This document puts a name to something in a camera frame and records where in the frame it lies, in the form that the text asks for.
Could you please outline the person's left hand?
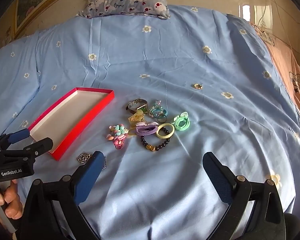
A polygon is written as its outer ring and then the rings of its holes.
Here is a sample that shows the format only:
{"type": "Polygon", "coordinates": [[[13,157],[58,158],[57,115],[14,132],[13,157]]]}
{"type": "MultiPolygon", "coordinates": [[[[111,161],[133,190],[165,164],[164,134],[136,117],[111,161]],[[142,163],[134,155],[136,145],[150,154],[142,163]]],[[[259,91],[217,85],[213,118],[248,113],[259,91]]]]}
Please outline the person's left hand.
{"type": "Polygon", "coordinates": [[[3,194],[0,193],[0,206],[8,204],[5,214],[8,218],[19,219],[23,215],[23,205],[18,195],[17,180],[12,180],[3,194]]]}

